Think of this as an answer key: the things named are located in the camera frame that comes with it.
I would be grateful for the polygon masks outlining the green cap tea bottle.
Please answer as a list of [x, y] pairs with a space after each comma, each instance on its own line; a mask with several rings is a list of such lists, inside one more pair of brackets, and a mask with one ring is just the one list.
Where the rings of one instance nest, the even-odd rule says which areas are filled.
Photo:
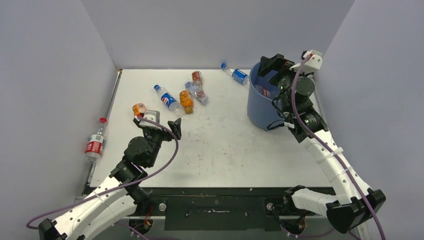
[[274, 99], [275, 98], [275, 93], [267, 90], [266, 88], [264, 88], [263, 86], [260, 85], [254, 85], [254, 88], [257, 90], [257, 92], [259, 94], [261, 94], [262, 96], [268, 98], [268, 99]]

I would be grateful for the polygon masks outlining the blue plastic bin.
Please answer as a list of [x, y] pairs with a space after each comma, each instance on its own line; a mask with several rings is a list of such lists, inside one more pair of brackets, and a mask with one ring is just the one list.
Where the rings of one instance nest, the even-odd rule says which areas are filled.
[[263, 93], [255, 88], [260, 86], [271, 93], [275, 98], [279, 93], [279, 88], [269, 83], [271, 77], [276, 75], [275, 70], [271, 70], [266, 76], [258, 76], [260, 63], [256, 63], [249, 73], [249, 91], [247, 98], [247, 116], [251, 123], [264, 131], [271, 131], [277, 128], [277, 125], [283, 122], [283, 118], [277, 113], [272, 105], [272, 99], [264, 96]]

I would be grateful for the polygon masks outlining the red cap red label bottle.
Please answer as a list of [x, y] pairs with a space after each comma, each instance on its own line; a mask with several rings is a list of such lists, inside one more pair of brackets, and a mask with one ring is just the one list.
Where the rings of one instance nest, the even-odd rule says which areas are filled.
[[89, 162], [96, 162], [101, 158], [105, 143], [105, 135], [108, 120], [105, 117], [99, 119], [96, 131], [90, 136], [85, 149], [85, 158]]

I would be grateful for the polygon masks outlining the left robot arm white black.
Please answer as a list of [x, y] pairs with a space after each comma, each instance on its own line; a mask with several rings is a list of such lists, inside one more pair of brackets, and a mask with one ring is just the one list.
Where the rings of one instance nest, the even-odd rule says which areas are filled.
[[179, 142], [182, 120], [168, 121], [167, 127], [137, 116], [133, 122], [143, 135], [129, 141], [121, 161], [88, 196], [66, 207], [65, 213], [55, 219], [39, 223], [41, 240], [92, 240], [122, 218], [134, 213], [141, 216], [149, 210], [149, 194], [139, 185], [163, 171], [176, 157], [175, 150], [159, 170], [152, 174], [145, 171], [154, 166], [163, 142]]

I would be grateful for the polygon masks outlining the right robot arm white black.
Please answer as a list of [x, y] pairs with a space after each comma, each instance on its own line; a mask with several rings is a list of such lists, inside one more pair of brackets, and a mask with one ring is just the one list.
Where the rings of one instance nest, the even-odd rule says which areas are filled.
[[310, 99], [315, 91], [313, 74], [322, 65], [322, 57], [314, 51], [302, 53], [294, 63], [282, 54], [262, 56], [257, 76], [274, 75], [269, 83], [278, 88], [271, 104], [294, 138], [315, 159], [334, 194], [324, 194], [298, 185], [282, 197], [281, 209], [289, 214], [306, 211], [328, 219], [334, 230], [346, 234], [370, 219], [386, 201], [385, 194], [372, 189], [353, 169], [334, 141], [331, 131], [315, 110]]

